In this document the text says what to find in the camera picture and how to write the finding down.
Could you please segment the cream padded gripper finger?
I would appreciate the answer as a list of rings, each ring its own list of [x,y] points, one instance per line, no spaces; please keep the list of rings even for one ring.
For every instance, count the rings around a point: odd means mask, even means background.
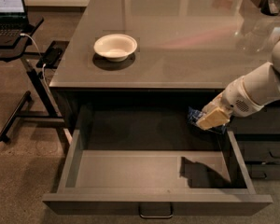
[[[220,107],[203,114],[196,122],[202,130],[209,130],[224,125],[230,121],[230,116]]]

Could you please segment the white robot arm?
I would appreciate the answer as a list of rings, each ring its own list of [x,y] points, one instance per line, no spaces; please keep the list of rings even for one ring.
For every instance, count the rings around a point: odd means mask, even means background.
[[[196,126],[209,130],[227,124],[232,116],[247,117],[280,100],[280,40],[272,60],[238,77],[193,119]]]

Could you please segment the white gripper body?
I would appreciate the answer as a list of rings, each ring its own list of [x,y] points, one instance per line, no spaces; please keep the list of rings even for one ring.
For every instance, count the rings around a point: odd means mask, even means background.
[[[247,117],[261,109],[262,105],[255,103],[247,94],[244,78],[240,77],[206,105],[203,112],[208,118],[224,120],[230,119],[231,116]]]

